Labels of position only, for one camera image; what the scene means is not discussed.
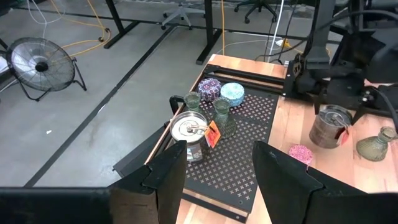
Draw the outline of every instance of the can lid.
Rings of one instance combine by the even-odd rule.
[[[319,116],[326,124],[341,128],[350,126],[352,121],[352,116],[348,110],[336,105],[326,106],[319,112]]]
[[[205,131],[192,129],[192,126],[207,126],[206,118],[200,113],[187,111],[180,113],[171,124],[171,133],[176,141],[186,140],[188,143],[195,142],[203,137]]]

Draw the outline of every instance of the patterned tin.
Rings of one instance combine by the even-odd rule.
[[[220,96],[221,83],[215,78],[206,78],[200,81],[198,90],[203,100],[213,101]]]
[[[244,88],[238,83],[227,83],[221,87],[221,96],[229,99],[231,106],[239,106],[244,99]]]

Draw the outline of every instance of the green glass bottle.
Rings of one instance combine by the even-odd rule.
[[[216,123],[218,130],[221,134],[221,139],[226,139],[233,136],[238,126],[232,116],[229,115],[229,108],[231,103],[225,97],[219,97],[213,101],[213,106],[216,114],[213,121]]]
[[[206,120],[209,120],[205,111],[200,108],[200,100],[200,94],[194,91],[189,92],[184,96],[184,103],[187,105],[189,111],[200,113],[206,118]]]
[[[377,136],[362,139],[356,143],[356,150],[363,158],[370,161],[382,161],[387,154],[388,143],[397,139],[394,128],[383,127]]]

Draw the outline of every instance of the fan stand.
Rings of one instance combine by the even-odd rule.
[[[73,62],[73,66],[75,67],[75,69],[76,69],[76,71],[77,71],[77,74],[79,75],[80,80],[81,80],[81,82],[79,82],[78,80],[74,80],[74,81],[72,81],[72,83],[77,83],[77,84],[79,84],[80,87],[81,87],[84,91],[87,91],[86,83],[85,83],[83,77],[81,76],[79,67],[78,67],[77,64],[76,64],[77,59],[76,59],[75,57],[73,57],[73,58],[72,58],[72,62]],[[24,85],[22,84],[22,82],[19,81],[18,78],[17,78],[16,80],[18,81],[19,85],[21,86],[22,91],[24,91],[26,97],[28,97],[28,99],[34,100],[34,101],[36,101],[36,102],[39,102],[40,99],[43,98],[43,96],[45,96],[48,92],[51,91],[51,88],[49,88],[47,91],[45,91],[43,94],[41,94],[38,98],[32,98],[32,97],[28,94],[28,92],[26,91],[26,89],[25,89]]]

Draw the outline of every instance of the floor fan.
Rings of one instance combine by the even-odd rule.
[[[6,59],[11,73],[19,82],[26,97],[39,101],[50,91],[60,91],[72,83],[87,90],[76,59],[57,44],[43,38],[21,38],[8,48]],[[81,82],[75,80],[75,72]],[[37,98],[31,97],[25,86],[44,91]]]

